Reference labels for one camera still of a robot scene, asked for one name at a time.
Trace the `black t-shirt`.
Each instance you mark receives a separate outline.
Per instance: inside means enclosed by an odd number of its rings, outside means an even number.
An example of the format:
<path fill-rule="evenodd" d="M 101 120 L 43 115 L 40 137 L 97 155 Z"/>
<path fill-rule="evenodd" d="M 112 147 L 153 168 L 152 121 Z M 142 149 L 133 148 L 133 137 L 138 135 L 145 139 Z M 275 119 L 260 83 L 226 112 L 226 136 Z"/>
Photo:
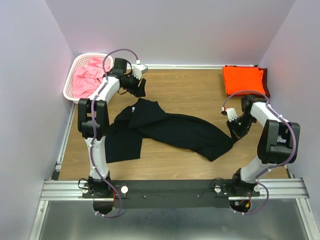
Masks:
<path fill-rule="evenodd" d="M 213 162 L 233 147 L 215 125 L 195 116 L 167 113 L 156 101 L 140 98 L 119 113 L 105 137 L 107 163 L 136 160 L 145 138 L 191 150 Z"/>

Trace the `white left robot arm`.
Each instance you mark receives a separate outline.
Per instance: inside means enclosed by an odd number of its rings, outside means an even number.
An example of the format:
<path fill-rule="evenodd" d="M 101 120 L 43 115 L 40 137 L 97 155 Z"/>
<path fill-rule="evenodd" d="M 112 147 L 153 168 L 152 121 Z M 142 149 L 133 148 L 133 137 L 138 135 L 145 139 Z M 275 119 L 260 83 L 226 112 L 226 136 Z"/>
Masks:
<path fill-rule="evenodd" d="M 102 68 L 100 86 L 88 98 L 78 100 L 78 131 L 86 143 L 90 172 L 86 183 L 81 187 L 86 198 L 108 198 L 118 196 L 111 184 L 110 171 L 106 161 L 105 142 L 110 126 L 108 103 L 123 88 L 136 97 L 144 96 L 146 80 L 143 74 L 148 67 L 136 58 L 135 64 L 123 58 L 115 58 L 113 66 Z"/>

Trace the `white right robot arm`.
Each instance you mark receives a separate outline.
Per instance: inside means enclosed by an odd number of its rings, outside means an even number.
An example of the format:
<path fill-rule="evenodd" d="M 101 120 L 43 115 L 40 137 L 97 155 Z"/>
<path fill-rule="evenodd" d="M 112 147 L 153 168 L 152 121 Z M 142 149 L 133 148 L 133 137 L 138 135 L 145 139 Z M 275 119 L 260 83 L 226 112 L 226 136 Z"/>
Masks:
<path fill-rule="evenodd" d="M 258 95 L 258 91 L 252 91 L 241 98 L 240 116 L 234 108 L 221 107 L 221 114 L 227 116 L 226 125 L 234 143 L 249 133 L 253 123 L 260 123 L 263 127 L 256 157 L 232 176 L 229 190 L 236 196 L 255 191 L 262 176 L 294 163 L 298 154 L 301 126 L 277 113 L 265 94 Z"/>

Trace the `pink crumpled t-shirt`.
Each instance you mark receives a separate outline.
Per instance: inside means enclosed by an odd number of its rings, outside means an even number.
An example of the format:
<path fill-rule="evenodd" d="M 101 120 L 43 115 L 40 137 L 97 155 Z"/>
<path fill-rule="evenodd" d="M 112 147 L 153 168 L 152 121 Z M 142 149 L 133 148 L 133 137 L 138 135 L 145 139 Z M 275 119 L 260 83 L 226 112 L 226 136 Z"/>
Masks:
<path fill-rule="evenodd" d="M 101 85 L 105 72 L 103 61 L 97 57 L 86 66 L 77 67 L 72 79 L 72 93 L 75 99 L 89 98 Z"/>

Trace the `pink plastic laundry basket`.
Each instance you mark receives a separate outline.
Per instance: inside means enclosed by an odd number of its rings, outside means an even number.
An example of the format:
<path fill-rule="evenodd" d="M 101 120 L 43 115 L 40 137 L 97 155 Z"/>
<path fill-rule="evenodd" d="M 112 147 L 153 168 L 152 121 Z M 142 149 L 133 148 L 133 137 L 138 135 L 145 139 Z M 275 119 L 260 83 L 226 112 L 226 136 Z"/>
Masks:
<path fill-rule="evenodd" d="M 84 53 L 76 57 L 69 70 L 63 88 L 63 96 L 74 103 L 79 99 L 88 99 L 98 90 L 103 82 L 104 70 L 109 71 L 114 60 L 111 56 L 105 58 L 104 53 Z"/>

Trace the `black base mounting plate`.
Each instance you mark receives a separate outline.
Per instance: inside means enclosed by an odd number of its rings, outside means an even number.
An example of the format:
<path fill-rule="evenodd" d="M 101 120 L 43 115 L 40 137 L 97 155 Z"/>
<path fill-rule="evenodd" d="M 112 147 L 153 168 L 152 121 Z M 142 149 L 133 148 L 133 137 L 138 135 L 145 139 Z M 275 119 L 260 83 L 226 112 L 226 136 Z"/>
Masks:
<path fill-rule="evenodd" d="M 80 187 L 95 210 L 229 208 L 247 212 L 253 197 L 260 196 L 254 183 L 237 184 L 231 179 L 213 180 L 112 180 L 108 185 L 90 178 Z"/>

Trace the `aluminium back rail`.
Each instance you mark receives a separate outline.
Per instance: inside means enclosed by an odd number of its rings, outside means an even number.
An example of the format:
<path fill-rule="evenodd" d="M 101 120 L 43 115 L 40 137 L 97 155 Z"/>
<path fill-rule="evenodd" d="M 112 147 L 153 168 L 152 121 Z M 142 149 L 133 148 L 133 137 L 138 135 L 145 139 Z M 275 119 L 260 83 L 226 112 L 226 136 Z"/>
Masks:
<path fill-rule="evenodd" d="M 150 70 L 218 70 L 225 67 L 225 64 L 146 64 Z"/>

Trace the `aluminium front rail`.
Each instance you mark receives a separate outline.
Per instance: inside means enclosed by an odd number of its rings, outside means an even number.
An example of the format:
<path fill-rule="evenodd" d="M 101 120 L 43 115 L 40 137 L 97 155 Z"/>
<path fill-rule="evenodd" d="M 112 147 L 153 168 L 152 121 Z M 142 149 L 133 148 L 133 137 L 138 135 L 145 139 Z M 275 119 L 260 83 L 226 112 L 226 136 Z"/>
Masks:
<path fill-rule="evenodd" d="M 108 200 L 110 197 L 84 197 L 82 187 L 86 180 L 45 181 L 40 194 L 42 201 L 76 201 L 87 199 Z M 191 196 L 195 199 L 212 194 L 218 198 L 237 199 L 308 199 L 309 193 L 301 178 L 262 179 L 255 191 L 234 195 L 229 187 L 231 181 L 214 180 L 115 180 L 112 185 L 122 199 L 137 194 L 142 198 Z"/>

